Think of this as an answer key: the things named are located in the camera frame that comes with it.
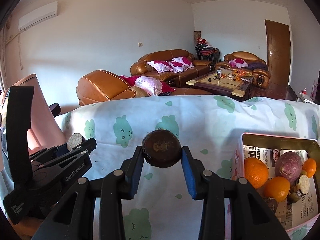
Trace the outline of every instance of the tiled floor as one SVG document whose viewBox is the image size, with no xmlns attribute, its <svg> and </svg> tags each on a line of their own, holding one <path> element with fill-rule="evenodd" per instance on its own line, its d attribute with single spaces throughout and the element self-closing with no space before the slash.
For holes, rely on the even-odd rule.
<svg viewBox="0 0 320 240">
<path fill-rule="evenodd" d="M 282 87 L 273 83 L 270 83 L 267 89 L 253 86 L 251 97 L 267 97 L 272 99 L 285 99 L 291 101 L 297 100 L 297 95 L 290 86 Z"/>
</svg>

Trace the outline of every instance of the dark round fruit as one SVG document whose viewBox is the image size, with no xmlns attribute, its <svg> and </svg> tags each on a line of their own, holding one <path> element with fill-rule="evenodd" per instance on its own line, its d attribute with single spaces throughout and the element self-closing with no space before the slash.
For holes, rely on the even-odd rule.
<svg viewBox="0 0 320 240">
<path fill-rule="evenodd" d="M 276 162 L 275 174 L 286 178 L 291 184 L 299 178 L 302 171 L 302 161 L 299 154 L 286 152 L 282 154 Z"/>
<path fill-rule="evenodd" d="M 142 155 L 146 162 L 159 168 L 168 168 L 182 157 L 178 138 L 168 130 L 155 130 L 142 141 Z"/>
</svg>

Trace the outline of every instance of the pink chair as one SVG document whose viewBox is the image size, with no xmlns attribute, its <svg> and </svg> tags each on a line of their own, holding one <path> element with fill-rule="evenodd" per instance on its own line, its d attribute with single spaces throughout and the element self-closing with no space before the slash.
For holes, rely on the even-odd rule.
<svg viewBox="0 0 320 240">
<path fill-rule="evenodd" d="M 31 106 L 31 129 L 27 133 L 29 154 L 42 148 L 51 148 L 64 144 L 66 136 L 57 125 L 44 99 L 36 74 L 21 79 L 14 86 L 34 86 L 35 88 Z M 7 92 L 8 89 L 1 93 L 1 108 Z"/>
</svg>

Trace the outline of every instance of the pink pillow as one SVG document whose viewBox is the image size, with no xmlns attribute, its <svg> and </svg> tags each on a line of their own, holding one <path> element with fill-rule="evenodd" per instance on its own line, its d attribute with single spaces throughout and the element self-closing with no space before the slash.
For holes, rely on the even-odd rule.
<svg viewBox="0 0 320 240">
<path fill-rule="evenodd" d="M 173 61 L 180 62 L 181 64 L 187 66 L 188 68 L 194 67 L 193 63 L 188 60 L 186 57 L 175 57 L 172 59 Z"/>
<path fill-rule="evenodd" d="M 130 86 L 134 86 L 136 80 L 140 77 L 140 76 L 132 76 L 132 77 L 126 77 L 126 76 L 120 76 L 123 80 L 125 80 Z M 167 83 L 164 83 L 163 81 L 161 82 L 161 93 L 166 93 L 166 92 L 174 92 L 175 89 L 173 89 L 172 87 L 170 87 Z"/>
<path fill-rule="evenodd" d="M 236 58 L 236 59 L 230 60 L 229 63 L 232 67 L 237 67 L 237 68 L 248 66 L 248 64 L 241 58 Z"/>
<path fill-rule="evenodd" d="M 138 77 L 134 85 L 143 89 L 151 96 L 157 96 L 162 93 L 162 84 L 160 80 L 152 77 Z"/>
<path fill-rule="evenodd" d="M 185 70 L 187 70 L 189 67 L 183 65 L 180 62 L 176 62 L 176 61 L 168 61 L 169 65 L 176 71 L 178 72 L 183 72 Z"/>
<path fill-rule="evenodd" d="M 154 60 L 148 62 L 148 64 L 156 69 L 158 73 L 162 72 L 175 72 L 175 71 L 166 61 Z"/>
</svg>

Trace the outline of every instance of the brown leather sofa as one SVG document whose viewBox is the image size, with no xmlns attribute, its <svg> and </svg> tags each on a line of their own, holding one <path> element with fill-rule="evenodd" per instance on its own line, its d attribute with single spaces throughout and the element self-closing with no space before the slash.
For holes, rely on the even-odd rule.
<svg viewBox="0 0 320 240">
<path fill-rule="evenodd" d="M 227 68 L 227 69 L 232 69 L 231 65 L 229 64 L 230 60 L 236 59 L 236 58 L 241 58 L 247 63 L 251 62 L 261 62 L 266 64 L 266 62 L 259 58 L 258 56 L 250 53 L 250 52 L 245 52 L 245 51 L 236 51 L 231 54 L 227 54 L 224 56 L 224 61 L 221 61 L 215 65 L 215 70 L 220 69 L 220 68 Z M 268 71 L 262 70 L 262 69 L 255 69 L 253 71 L 246 70 L 247 72 L 251 72 L 252 75 L 254 76 L 253 79 L 253 84 L 262 87 L 262 88 L 267 88 L 269 86 L 269 81 L 270 81 L 270 74 Z"/>
<path fill-rule="evenodd" d="M 150 96 L 141 88 L 131 87 L 125 80 L 106 70 L 95 70 L 80 78 L 76 93 L 80 106 L 109 100 Z M 200 89 L 175 88 L 171 95 L 211 95 L 211 93 Z"/>
<path fill-rule="evenodd" d="M 152 66 L 147 64 L 153 60 L 167 61 L 175 57 L 187 57 L 193 65 L 186 71 L 181 73 L 163 72 L 158 73 Z M 197 60 L 195 57 L 186 50 L 183 49 L 171 49 L 157 51 L 147 54 L 140 58 L 138 62 L 134 63 L 130 72 L 132 75 L 150 76 L 168 83 L 172 87 L 187 87 L 186 82 L 190 81 L 198 76 L 204 75 L 213 71 L 214 63 L 208 60 Z"/>
</svg>

